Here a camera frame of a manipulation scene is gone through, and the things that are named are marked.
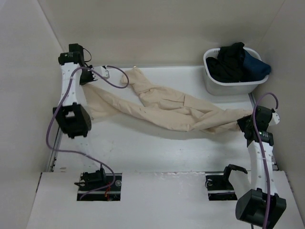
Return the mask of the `beige trousers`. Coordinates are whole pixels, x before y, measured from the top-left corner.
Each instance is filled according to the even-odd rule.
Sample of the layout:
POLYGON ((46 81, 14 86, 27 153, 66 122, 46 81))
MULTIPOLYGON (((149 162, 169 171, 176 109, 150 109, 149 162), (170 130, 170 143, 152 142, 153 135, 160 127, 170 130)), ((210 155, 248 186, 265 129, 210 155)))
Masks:
POLYGON ((218 134, 229 130, 239 131, 237 120, 253 113, 244 109, 223 110, 206 100, 155 85, 139 68, 126 71, 121 83, 132 86, 141 105, 89 83, 82 87, 94 120, 124 113, 172 131, 199 130, 218 134))

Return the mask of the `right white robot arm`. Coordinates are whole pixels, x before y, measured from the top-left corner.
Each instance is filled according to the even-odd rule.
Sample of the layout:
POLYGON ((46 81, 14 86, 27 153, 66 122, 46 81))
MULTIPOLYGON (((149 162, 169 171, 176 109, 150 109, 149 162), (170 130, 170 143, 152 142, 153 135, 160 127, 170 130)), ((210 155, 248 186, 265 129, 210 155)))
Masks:
POLYGON ((237 121, 244 134, 250 156, 251 171, 229 164, 221 176, 225 188, 233 188, 237 197, 237 220, 272 229, 286 209, 286 200, 279 197, 273 176, 273 134, 267 129, 280 121, 274 109, 257 106, 255 115, 237 121))

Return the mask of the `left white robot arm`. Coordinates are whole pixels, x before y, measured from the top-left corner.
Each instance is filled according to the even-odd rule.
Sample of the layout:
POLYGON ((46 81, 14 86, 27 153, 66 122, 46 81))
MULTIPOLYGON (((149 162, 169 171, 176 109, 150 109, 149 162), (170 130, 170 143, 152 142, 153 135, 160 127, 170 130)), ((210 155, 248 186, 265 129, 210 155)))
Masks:
POLYGON ((61 53, 58 58, 62 73, 62 90, 59 105, 53 108, 53 114, 60 129, 75 144, 73 153, 78 154, 86 169, 76 185, 81 191, 102 190, 107 185, 107 178, 102 164, 93 160, 93 148, 89 132, 92 129, 89 106, 82 86, 94 81, 92 66, 84 58, 84 48, 69 44, 69 51, 61 53))

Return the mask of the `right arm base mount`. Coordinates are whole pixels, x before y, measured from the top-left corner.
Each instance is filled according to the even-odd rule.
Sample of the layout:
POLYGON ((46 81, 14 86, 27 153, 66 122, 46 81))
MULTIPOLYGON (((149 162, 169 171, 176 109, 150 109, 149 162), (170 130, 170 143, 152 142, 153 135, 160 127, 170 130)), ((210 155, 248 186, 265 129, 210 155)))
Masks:
POLYGON ((205 187, 210 201, 236 201, 238 200, 232 184, 229 182, 229 176, 232 171, 239 171, 248 174, 243 167, 229 164, 222 173, 207 173, 205 175, 205 187))

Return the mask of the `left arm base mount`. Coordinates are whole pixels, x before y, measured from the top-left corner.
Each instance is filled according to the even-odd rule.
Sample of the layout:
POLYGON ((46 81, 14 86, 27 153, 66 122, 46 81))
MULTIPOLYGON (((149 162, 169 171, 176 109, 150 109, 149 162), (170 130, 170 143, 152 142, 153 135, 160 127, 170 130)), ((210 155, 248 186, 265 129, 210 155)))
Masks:
POLYGON ((84 180, 74 183, 78 187, 77 201, 120 201, 122 189, 122 173, 106 174, 104 180, 85 183, 84 180))

